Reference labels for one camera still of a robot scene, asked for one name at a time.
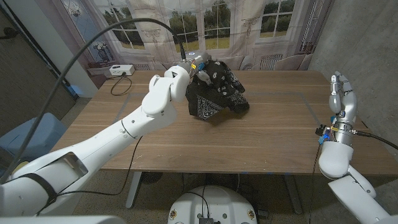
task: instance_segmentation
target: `floor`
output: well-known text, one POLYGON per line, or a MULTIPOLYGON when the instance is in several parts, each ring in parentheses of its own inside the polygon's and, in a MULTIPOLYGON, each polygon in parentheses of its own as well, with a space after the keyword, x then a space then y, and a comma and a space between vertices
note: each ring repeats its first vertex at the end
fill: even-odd
MULTIPOLYGON (((76 105, 61 120, 69 127, 73 120, 89 102, 89 98, 79 98, 76 105)), ((119 192, 126 170, 101 170, 91 180, 87 190, 100 192, 119 192)), ((127 223, 167 223, 169 209, 181 196, 195 187, 205 184, 206 174, 184 174, 183 187, 181 173, 163 173, 161 179, 154 184, 141 184, 136 203, 132 209, 126 209, 125 203, 129 183, 120 195, 104 196, 84 194, 77 205, 74 215, 116 215, 127 223)), ((377 192, 376 200, 390 214, 398 214, 398 179, 394 177, 367 177, 377 192)), ((208 184, 222 185, 236 190, 237 174, 207 174, 208 184)), ((269 212, 262 217, 260 224, 268 223, 308 223, 310 197, 312 194, 312 177, 295 176, 298 192, 302 201, 304 214, 293 213, 289 195, 282 175, 240 175, 239 193, 252 205, 269 212)), ((317 175, 313 179, 315 186, 313 195, 312 223, 359 223, 328 188, 330 180, 317 175)))

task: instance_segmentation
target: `blue chair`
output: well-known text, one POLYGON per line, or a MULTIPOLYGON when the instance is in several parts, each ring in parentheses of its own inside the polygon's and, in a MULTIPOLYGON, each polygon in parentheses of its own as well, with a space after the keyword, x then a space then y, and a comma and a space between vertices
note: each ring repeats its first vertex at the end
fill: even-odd
MULTIPOLYGON (((2 136, 0 138, 0 147, 14 157, 35 119, 26 121, 2 136)), ((49 153, 66 130, 67 128, 53 114, 45 113, 21 157, 21 162, 31 162, 49 153)))

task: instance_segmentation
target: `wall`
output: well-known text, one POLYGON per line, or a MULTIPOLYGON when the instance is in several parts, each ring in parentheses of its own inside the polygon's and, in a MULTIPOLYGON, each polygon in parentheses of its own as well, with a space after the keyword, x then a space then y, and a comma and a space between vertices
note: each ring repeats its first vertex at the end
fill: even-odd
MULTIPOLYGON (((73 54, 36 2, 34 0, 13 0, 7 1, 7 3, 53 63, 62 71, 73 54)), ((81 97, 93 97, 98 91, 79 63, 72 66, 66 78, 74 91, 81 97)))
MULTIPOLYGON (((0 12, 0 30, 5 27, 14 28, 0 12)), ((19 34, 9 40, 0 40, 0 80, 2 136, 38 115, 56 78, 19 34)), ((60 86, 46 112, 62 119, 74 104, 66 88, 60 86)))
MULTIPOLYGON (((398 1, 335 1, 309 67, 327 79, 335 70, 344 73, 358 96, 359 117, 374 134, 395 144, 397 40, 398 1)), ((397 151, 387 148, 398 160, 397 151)))

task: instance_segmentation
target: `white box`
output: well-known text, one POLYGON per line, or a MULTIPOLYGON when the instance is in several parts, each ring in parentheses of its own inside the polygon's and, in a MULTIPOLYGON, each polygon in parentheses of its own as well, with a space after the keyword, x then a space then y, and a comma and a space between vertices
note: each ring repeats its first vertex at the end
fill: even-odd
POLYGON ((132 75, 135 71, 134 66, 132 65, 112 65, 109 69, 112 75, 122 75, 123 72, 126 72, 126 75, 132 75))

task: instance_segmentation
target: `white device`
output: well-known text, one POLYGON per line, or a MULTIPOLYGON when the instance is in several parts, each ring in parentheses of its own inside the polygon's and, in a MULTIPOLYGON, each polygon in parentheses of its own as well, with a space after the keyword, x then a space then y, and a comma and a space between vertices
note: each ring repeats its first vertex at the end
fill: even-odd
POLYGON ((390 216, 374 200, 376 191, 369 181, 349 164, 354 153, 351 142, 357 113, 356 95, 351 84, 344 75, 335 72, 330 89, 329 107, 338 115, 334 124, 338 130, 334 134, 335 141, 326 141, 322 145, 319 158, 322 174, 334 180, 329 187, 361 223, 398 223, 398 216, 390 216))
POLYGON ((226 187, 207 185, 183 194, 172 205, 168 224, 176 223, 229 223, 257 224, 253 206, 240 194, 226 187))
POLYGON ((185 98, 190 76, 183 66, 171 67, 164 76, 152 78, 142 105, 125 118, 86 141, 44 155, 11 175, 8 182, 0 185, 0 216, 34 216, 46 206, 40 215, 72 214, 81 194, 52 198, 51 192, 83 190, 117 153, 140 136, 175 121, 177 111, 171 101, 185 98))
POLYGON ((125 75, 132 75, 135 69, 133 65, 112 65, 109 71, 111 75, 120 76, 123 75, 124 72, 126 73, 125 75))

